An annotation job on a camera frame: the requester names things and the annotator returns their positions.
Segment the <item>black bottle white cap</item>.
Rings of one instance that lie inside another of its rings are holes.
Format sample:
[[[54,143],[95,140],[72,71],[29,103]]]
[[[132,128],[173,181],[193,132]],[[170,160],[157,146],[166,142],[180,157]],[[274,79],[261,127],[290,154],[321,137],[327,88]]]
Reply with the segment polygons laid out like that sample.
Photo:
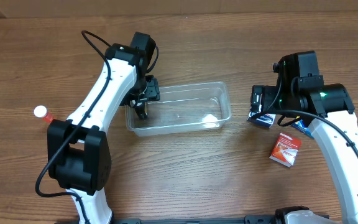
[[[142,103],[136,106],[134,110],[140,120],[145,120],[148,118],[147,103]]]

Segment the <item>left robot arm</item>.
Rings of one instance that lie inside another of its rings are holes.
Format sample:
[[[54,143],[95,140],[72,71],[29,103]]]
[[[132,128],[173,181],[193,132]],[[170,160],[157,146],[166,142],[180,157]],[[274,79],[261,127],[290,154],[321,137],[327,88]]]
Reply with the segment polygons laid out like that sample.
[[[99,78],[82,104],[62,121],[53,119],[47,130],[48,162],[39,174],[36,193],[45,198],[69,195],[78,223],[112,223],[104,186],[111,171],[108,129],[120,106],[148,117],[146,104],[160,100],[157,79],[150,74],[158,47],[148,34],[136,32],[130,45],[108,45]]]

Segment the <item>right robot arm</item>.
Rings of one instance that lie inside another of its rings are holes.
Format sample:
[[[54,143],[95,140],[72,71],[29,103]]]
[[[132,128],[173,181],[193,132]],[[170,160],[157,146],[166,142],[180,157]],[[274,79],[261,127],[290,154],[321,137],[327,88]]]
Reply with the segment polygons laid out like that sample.
[[[325,84],[315,51],[297,52],[272,65],[274,86],[254,85],[252,119],[265,114],[303,120],[317,142],[336,188],[343,223],[358,223],[358,123],[351,96],[340,83]]]

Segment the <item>orange tube white cap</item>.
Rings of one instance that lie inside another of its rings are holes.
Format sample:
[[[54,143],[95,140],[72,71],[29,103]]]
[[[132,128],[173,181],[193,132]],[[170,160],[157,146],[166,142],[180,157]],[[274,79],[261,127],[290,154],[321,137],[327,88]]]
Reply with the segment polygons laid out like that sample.
[[[51,123],[54,120],[53,114],[44,105],[38,105],[34,108],[34,115],[37,118],[43,119],[46,123]]]

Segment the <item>red white small box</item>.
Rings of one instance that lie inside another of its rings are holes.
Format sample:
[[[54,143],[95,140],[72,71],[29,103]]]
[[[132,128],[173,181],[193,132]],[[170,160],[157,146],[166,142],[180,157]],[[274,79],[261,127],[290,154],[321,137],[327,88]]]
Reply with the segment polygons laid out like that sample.
[[[269,158],[287,167],[294,165],[301,140],[291,135],[280,133]]]

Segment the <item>blue yellow VapoDrops box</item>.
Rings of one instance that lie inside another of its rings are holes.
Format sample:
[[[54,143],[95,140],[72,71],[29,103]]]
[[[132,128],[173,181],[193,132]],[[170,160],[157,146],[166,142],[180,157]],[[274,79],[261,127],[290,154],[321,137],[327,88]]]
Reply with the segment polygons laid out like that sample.
[[[303,123],[303,120],[299,120],[293,124],[291,124],[291,126],[297,130],[299,130],[300,132],[302,132],[303,134],[307,135],[308,137],[310,137],[311,139],[313,139],[313,136],[310,132],[310,129],[308,127],[306,127]]]

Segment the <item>white blue bandage box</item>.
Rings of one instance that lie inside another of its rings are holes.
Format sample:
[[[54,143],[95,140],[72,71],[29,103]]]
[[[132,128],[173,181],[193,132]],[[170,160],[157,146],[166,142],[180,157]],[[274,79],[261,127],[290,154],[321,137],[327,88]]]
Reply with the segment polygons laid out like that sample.
[[[262,111],[262,94],[253,93],[250,98],[250,112],[248,115],[248,121],[266,128],[270,128],[274,121],[274,114],[264,114],[258,118],[252,118],[253,115],[258,114]]]

